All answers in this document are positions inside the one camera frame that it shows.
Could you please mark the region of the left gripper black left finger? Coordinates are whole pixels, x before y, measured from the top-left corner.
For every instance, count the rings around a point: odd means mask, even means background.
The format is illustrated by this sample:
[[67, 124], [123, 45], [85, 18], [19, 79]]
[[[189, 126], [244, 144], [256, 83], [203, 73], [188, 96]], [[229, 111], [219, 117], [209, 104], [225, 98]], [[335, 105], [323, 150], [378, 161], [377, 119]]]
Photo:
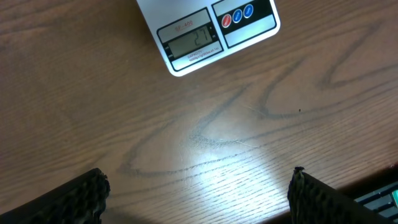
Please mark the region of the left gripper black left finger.
[[98, 224], [110, 193], [108, 178], [92, 169], [1, 215], [10, 224]]

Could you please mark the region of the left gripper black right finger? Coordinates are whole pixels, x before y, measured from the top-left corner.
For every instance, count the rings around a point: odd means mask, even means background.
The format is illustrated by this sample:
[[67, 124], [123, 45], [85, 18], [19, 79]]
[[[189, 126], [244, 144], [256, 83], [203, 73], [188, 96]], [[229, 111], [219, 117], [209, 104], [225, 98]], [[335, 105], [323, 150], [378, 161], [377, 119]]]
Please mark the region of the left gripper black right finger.
[[392, 224], [303, 170], [294, 169], [287, 192], [293, 224]]

